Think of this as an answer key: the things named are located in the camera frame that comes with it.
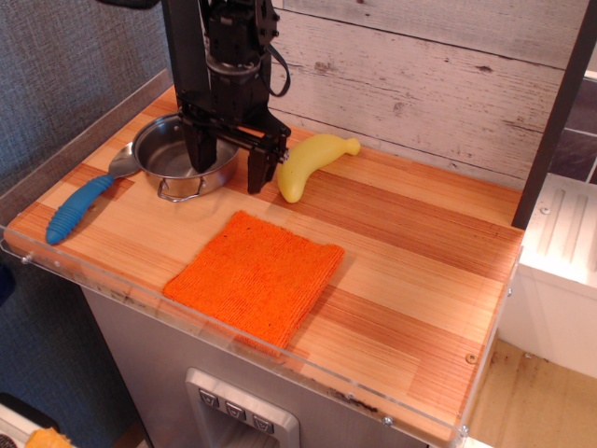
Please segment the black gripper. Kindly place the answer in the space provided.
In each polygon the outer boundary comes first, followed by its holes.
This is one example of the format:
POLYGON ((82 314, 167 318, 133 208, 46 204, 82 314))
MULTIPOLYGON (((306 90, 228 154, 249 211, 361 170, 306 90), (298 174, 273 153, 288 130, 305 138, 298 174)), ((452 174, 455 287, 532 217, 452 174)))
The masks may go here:
POLYGON ((284 95, 289 85, 285 83, 279 92, 272 90, 269 64, 242 75, 210 70, 208 75, 210 109, 186 109, 179 104, 190 163, 197 173, 208 171, 216 162, 217 140, 231 138, 249 149, 247 189, 259 194, 271 182, 290 135, 288 127, 270 112, 269 100, 284 95))

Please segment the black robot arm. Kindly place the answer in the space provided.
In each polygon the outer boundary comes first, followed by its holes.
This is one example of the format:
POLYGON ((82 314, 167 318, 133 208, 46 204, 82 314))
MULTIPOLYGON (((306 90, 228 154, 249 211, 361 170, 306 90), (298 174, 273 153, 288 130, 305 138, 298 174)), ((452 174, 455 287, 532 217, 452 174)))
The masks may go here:
POLYGON ((287 154, 290 130, 269 110, 279 15, 270 1, 162 4, 178 116, 192 167, 215 164, 216 146, 248 150, 248 191, 259 193, 287 154))

